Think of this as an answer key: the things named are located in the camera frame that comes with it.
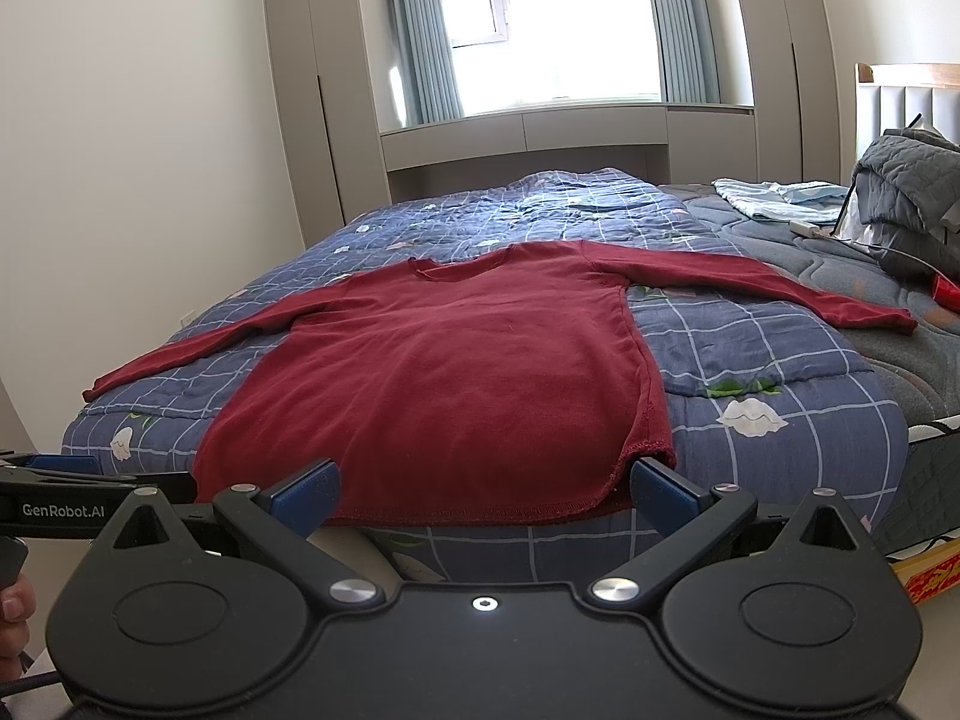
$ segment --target headboard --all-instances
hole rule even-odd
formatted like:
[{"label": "headboard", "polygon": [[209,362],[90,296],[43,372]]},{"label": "headboard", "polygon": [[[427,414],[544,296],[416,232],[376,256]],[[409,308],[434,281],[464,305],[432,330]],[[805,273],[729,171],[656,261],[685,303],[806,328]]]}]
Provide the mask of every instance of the headboard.
[{"label": "headboard", "polygon": [[923,114],[960,143],[960,65],[856,66],[856,156],[890,127]]}]

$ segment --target red shirt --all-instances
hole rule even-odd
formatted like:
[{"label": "red shirt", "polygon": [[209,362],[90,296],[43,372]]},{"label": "red shirt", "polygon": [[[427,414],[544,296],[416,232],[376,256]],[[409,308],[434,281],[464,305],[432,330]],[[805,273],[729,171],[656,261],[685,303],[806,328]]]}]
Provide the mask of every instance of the red shirt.
[{"label": "red shirt", "polygon": [[674,460],[659,370],[627,308],[631,283],[789,300],[836,327],[916,326],[908,312],[818,292],[744,257],[533,242],[290,295],[124,365],[85,398],[289,327],[200,442],[200,500],[238,482],[266,488],[328,457],[343,476],[339,521],[571,517],[607,499],[633,457]]}]

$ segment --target silver screw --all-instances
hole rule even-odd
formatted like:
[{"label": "silver screw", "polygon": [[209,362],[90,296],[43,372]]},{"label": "silver screw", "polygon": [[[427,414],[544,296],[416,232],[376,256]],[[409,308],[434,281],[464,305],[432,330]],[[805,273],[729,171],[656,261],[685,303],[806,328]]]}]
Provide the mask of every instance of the silver screw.
[{"label": "silver screw", "polygon": [[632,579],[606,577],[606,579],[594,581],[590,592],[602,601],[611,604],[624,604],[640,595],[640,585]]},{"label": "silver screw", "polygon": [[488,598],[487,596],[482,596],[480,598],[473,599],[473,608],[477,611],[493,611],[498,607],[500,603],[496,598]]},{"label": "silver screw", "polygon": [[342,579],[330,586],[330,595],[342,604],[361,604],[376,595],[376,585],[365,579]]}]

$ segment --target finger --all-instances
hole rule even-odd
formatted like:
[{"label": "finger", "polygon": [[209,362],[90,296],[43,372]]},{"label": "finger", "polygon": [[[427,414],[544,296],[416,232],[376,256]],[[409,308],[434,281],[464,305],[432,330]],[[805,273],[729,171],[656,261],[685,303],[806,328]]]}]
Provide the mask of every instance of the finger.
[{"label": "finger", "polygon": [[22,676],[23,664],[19,658],[0,658],[0,682],[13,682]]},{"label": "finger", "polygon": [[37,611],[37,594],[25,575],[0,592],[0,611],[8,623],[26,620]]},{"label": "finger", "polygon": [[30,641],[25,622],[0,623],[0,658],[16,658]]}]

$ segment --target blue curtain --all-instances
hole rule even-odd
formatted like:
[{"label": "blue curtain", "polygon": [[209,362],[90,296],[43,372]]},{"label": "blue curtain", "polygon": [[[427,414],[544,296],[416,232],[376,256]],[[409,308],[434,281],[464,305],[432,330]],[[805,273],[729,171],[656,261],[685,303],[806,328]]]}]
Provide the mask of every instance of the blue curtain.
[{"label": "blue curtain", "polygon": [[707,0],[653,0],[666,103],[718,103]]},{"label": "blue curtain", "polygon": [[463,115],[440,0],[394,0],[407,124]]}]

